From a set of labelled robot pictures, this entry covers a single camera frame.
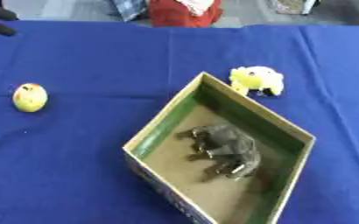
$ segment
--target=blue tablecloth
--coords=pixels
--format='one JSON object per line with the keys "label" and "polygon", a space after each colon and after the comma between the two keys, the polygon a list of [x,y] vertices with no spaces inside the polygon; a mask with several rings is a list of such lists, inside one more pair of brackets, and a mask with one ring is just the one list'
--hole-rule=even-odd
{"label": "blue tablecloth", "polygon": [[[359,224],[359,27],[151,29],[17,22],[0,37],[0,223],[188,223],[135,176],[122,145],[198,72],[273,67],[285,94],[256,98],[318,137],[279,223]],[[35,114],[10,95],[36,82]]]}

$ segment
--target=yellow plush toy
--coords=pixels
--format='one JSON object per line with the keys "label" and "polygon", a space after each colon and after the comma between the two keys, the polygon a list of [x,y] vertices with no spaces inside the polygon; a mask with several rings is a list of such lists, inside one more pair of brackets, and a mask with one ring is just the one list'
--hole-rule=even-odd
{"label": "yellow plush toy", "polygon": [[284,89],[283,74],[266,66],[231,69],[231,87],[241,95],[258,90],[261,95],[281,95]]}

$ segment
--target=toy elephant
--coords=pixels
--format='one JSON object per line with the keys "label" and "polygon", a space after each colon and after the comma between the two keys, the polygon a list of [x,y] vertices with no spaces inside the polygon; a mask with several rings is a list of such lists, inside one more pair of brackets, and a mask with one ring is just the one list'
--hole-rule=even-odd
{"label": "toy elephant", "polygon": [[195,127],[179,133],[179,137],[193,138],[199,154],[209,158],[225,157],[226,162],[216,173],[224,173],[231,179],[250,176],[261,162],[253,138],[228,124]]}

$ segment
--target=red cloth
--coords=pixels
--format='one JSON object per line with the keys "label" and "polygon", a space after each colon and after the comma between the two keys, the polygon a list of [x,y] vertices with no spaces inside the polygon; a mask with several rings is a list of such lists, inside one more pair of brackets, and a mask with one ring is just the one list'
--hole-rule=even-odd
{"label": "red cloth", "polygon": [[222,14],[222,0],[215,0],[201,17],[194,16],[185,5],[175,0],[151,0],[149,14],[154,26],[206,27]]}

